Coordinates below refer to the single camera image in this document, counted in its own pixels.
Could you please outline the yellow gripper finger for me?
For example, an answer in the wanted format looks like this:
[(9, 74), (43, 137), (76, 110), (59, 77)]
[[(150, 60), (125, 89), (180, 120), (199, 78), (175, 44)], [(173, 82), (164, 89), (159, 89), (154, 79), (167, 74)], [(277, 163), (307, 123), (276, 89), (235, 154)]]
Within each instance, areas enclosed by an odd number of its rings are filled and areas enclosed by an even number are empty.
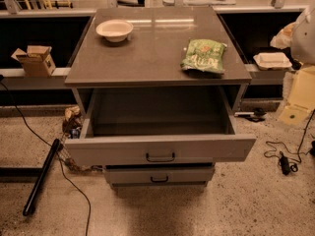
[(315, 67), (300, 69), (294, 76), (287, 103), (279, 120), (298, 125), (315, 109)]

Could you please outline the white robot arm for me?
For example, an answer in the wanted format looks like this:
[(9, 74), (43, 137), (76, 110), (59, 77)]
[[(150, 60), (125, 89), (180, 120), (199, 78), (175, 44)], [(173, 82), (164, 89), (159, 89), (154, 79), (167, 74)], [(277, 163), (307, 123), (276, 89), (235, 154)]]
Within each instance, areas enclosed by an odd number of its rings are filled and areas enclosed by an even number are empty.
[(315, 109), (315, 6), (308, 6), (270, 42), (278, 48), (290, 48), (291, 57), (302, 64), (293, 82), (279, 119), (288, 125), (301, 123)]

